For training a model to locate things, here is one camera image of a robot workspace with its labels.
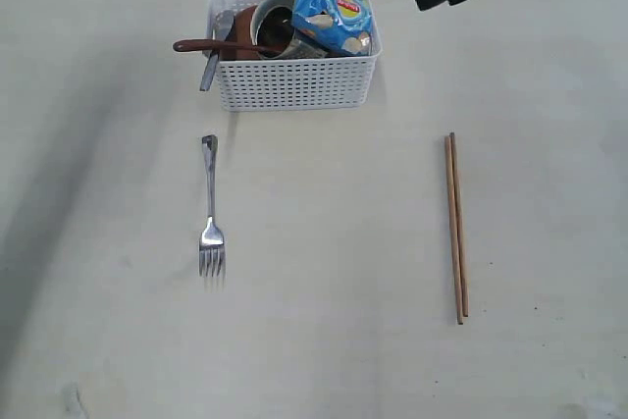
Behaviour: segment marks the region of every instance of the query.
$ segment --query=metal utensil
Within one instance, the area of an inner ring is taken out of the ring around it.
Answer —
[[[182,39],[173,44],[173,49],[178,53],[188,53],[190,51],[206,51],[211,49],[212,52],[224,49],[244,49],[247,51],[257,51],[278,55],[285,48],[281,46],[261,46],[255,44],[238,43],[236,41],[219,41],[217,39]]]
[[[225,238],[223,232],[215,224],[216,219],[216,191],[214,176],[216,173],[216,154],[218,152],[218,138],[210,134],[203,136],[203,156],[207,171],[207,226],[200,235],[198,243],[198,275],[214,277],[227,272],[227,258],[225,256]]]
[[[217,17],[214,25],[214,38],[218,40],[224,40],[229,35],[229,32],[234,27],[234,12],[231,10],[225,10],[221,12]],[[207,58],[207,65],[203,72],[203,78],[200,80],[200,91],[206,92],[214,80],[214,74],[218,67],[220,51],[212,51]]]

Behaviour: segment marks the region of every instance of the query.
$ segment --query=chip bag logo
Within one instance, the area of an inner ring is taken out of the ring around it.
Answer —
[[[360,14],[360,6],[353,2],[353,0],[336,0],[336,3],[343,17],[353,19]]]

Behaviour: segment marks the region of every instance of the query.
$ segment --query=wooden chopstick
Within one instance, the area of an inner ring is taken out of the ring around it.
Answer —
[[[458,261],[460,264],[460,285],[462,289],[462,315],[469,316],[469,294],[467,292],[467,266],[464,254],[464,231],[462,230],[462,200],[460,199],[460,179],[458,177],[458,153],[455,148],[455,134],[449,134],[451,141],[451,163],[453,168],[453,191],[455,196],[455,223],[458,232]]]
[[[455,291],[455,314],[458,324],[462,319],[462,287],[460,281],[460,252],[458,248],[458,226],[455,211],[455,188],[453,183],[453,155],[451,137],[445,137],[445,162],[447,168],[447,199],[449,201],[449,233],[451,237],[451,262],[453,265],[453,288]]]

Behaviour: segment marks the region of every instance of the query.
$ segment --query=fork handle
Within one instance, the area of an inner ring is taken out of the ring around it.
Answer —
[[[218,153],[218,137],[214,134],[203,136],[203,157],[205,158],[205,171],[207,172],[207,216],[214,217],[216,211],[216,189],[214,176],[216,174],[216,154]]]

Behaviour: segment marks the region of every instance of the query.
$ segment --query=spoon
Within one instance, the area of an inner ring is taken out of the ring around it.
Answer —
[[[217,39],[182,39],[173,44],[178,53],[190,51],[205,51],[207,49],[244,49],[258,53],[281,54],[284,52],[279,46],[259,46],[254,44],[236,43],[233,41],[219,41]]]

